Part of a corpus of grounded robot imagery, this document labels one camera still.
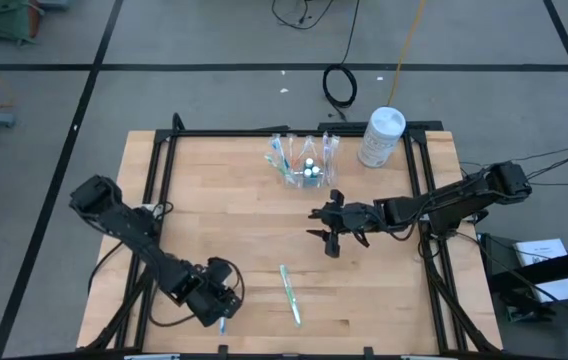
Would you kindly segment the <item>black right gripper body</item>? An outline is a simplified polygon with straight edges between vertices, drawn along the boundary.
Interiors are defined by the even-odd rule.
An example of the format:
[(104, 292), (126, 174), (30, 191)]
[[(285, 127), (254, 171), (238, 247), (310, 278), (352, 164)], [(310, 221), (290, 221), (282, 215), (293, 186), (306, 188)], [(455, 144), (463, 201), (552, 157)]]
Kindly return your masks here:
[(380, 232), (386, 229), (380, 212), (372, 205), (364, 203), (344, 203), (344, 195), (337, 189), (332, 189), (329, 194), (330, 201), (323, 207), (334, 210), (334, 221), (323, 223), (332, 233), (329, 241), (325, 243), (325, 254), (331, 258), (340, 256), (339, 236), (350, 233), (356, 241), (365, 248), (370, 246), (366, 237), (367, 233)]

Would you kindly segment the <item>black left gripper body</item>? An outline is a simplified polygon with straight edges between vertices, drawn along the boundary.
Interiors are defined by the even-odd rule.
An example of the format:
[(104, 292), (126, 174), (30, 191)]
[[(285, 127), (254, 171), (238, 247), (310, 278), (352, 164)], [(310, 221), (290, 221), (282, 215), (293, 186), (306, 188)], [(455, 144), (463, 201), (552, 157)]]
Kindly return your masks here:
[(178, 302), (185, 303), (204, 327), (232, 318), (244, 297), (245, 282), (238, 266), (220, 257), (209, 258), (206, 266), (192, 266), (186, 282), (178, 287)]

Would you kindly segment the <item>clear plastic toothbrush holder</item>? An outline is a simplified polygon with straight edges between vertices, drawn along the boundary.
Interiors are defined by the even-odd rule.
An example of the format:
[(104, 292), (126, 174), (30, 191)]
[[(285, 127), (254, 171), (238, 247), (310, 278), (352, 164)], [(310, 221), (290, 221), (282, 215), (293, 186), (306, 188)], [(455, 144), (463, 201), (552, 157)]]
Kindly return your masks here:
[[(285, 135), (280, 134), (280, 135), (281, 135), (281, 143), (282, 143), (283, 152), (284, 152), (285, 157), (286, 157), (285, 164), (287, 165), (287, 138), (286, 138), (286, 134)], [(313, 179), (312, 185), (310, 187), (303, 187), (302, 186), (303, 171), (307, 168), (305, 166), (305, 160), (306, 159), (303, 162), (299, 162), (297, 160), (297, 157), (298, 157), (300, 151), (302, 150), (302, 146), (303, 146), (305, 137), (300, 137), (300, 136), (296, 135), (296, 140), (295, 140), (295, 145), (294, 145), (294, 168), (290, 169), (292, 171), (294, 177), (295, 177), (295, 184), (291, 185), (291, 184), (285, 183), (283, 177), (277, 172), (280, 175), (284, 185), (287, 186), (287, 187), (291, 187), (291, 188), (321, 188), (321, 187), (328, 187), (328, 186), (335, 185), (336, 182), (337, 182), (337, 173), (336, 173), (335, 176), (333, 176), (331, 174), (331, 170), (329, 170), (328, 174), (324, 174), (324, 172), (323, 172), (323, 162), (322, 162), (322, 150), (323, 150), (322, 137), (323, 137), (323, 134), (322, 134), (321, 137), (315, 137), (314, 136), (315, 137), (316, 150), (317, 150), (317, 153), (318, 153), (317, 158), (313, 159), (309, 154), (309, 150), (308, 150), (308, 154), (306, 156), (306, 159), (312, 158), (314, 160), (314, 166), (318, 166), (318, 167), (321, 168), (321, 170), (322, 170), (321, 182), (317, 183)], [(270, 139), (268, 140), (268, 152), (266, 154), (273, 155), (273, 150), (270, 146)]]

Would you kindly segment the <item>green toothbrush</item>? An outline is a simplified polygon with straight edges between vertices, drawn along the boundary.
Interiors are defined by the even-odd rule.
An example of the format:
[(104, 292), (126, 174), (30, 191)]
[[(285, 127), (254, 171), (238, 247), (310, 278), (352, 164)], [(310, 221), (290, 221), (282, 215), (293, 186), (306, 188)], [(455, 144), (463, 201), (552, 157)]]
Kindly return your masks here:
[(275, 157), (271, 154), (265, 154), (264, 158), (266, 159), (268, 164), (275, 168), (277, 172), (283, 177), (285, 183), (291, 185), (295, 184), (295, 177), (292, 171), (287, 167), (287, 165), (281, 158)]
[(291, 307), (291, 311), (293, 314), (294, 324), (296, 327), (300, 327), (302, 325), (301, 314), (297, 304), (297, 299), (292, 286), (292, 282), (289, 277), (288, 268), (284, 264), (281, 264), (279, 266), (279, 270), (285, 288), (285, 292), (289, 301), (289, 305)]

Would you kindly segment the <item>blue toothbrush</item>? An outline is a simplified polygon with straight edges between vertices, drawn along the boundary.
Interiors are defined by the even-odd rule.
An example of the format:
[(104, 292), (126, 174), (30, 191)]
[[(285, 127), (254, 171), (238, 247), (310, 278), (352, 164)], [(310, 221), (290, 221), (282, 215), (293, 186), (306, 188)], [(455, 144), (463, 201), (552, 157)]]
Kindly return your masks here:
[(279, 133), (276, 133), (271, 137), (270, 146), (273, 150), (273, 159), (280, 167), (284, 168), (286, 157), (283, 152), (281, 135)]

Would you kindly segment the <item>white wipes canister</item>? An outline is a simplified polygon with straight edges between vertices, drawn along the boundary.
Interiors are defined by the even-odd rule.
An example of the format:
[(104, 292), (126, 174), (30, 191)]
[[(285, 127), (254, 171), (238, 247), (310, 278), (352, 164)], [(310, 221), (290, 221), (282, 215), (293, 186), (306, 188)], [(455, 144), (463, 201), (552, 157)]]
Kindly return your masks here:
[(382, 167), (394, 151), (406, 128), (404, 115), (393, 107), (373, 111), (358, 150), (360, 162), (370, 168)]

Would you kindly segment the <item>black metal stand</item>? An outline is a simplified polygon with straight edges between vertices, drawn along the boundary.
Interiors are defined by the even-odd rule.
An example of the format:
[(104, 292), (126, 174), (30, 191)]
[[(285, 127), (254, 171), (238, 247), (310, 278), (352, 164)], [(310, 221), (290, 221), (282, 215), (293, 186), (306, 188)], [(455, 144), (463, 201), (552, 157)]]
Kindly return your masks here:
[(559, 239), (477, 238), (489, 290), (510, 323), (568, 329), (568, 252)]

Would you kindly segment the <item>green bag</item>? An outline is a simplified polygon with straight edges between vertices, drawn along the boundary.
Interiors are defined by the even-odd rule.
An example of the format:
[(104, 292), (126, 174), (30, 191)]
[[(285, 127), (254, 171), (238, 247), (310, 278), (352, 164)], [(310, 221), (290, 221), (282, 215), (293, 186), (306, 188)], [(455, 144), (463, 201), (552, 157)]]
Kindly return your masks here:
[(37, 0), (0, 0), (0, 39), (34, 44), (44, 15)]

